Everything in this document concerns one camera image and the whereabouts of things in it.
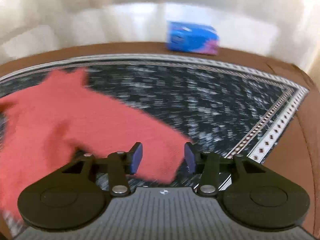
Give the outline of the pink knitted sweater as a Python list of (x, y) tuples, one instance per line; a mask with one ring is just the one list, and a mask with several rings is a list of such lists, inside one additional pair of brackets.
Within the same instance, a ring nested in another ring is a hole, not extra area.
[(17, 198), (68, 163), (81, 148), (103, 158), (143, 145), (137, 176), (170, 183), (187, 138), (168, 125), (86, 88), (84, 68), (54, 70), (36, 86), (1, 98), (7, 123), (1, 147), (1, 210), (20, 219)]

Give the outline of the dark patterned table mat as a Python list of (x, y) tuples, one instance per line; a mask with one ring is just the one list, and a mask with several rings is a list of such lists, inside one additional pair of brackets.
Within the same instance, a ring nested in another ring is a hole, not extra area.
[[(286, 78), (237, 64), (163, 54), (74, 57), (1, 78), (1, 98), (39, 85), (54, 70), (84, 68), (86, 88), (143, 111), (187, 138), (198, 151), (263, 165), (308, 90)], [(196, 193), (200, 174), (184, 159), (170, 183), (128, 175), (131, 194), (111, 200), (74, 230), (41, 230), (4, 211), (17, 239), (312, 239), (302, 224), (258, 230), (231, 219), (218, 200)]]

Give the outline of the blue tissue pack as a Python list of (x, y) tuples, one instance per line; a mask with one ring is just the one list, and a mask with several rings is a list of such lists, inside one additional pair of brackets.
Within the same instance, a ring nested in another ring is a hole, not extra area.
[(168, 22), (166, 45), (170, 51), (217, 55), (219, 36), (210, 25)]

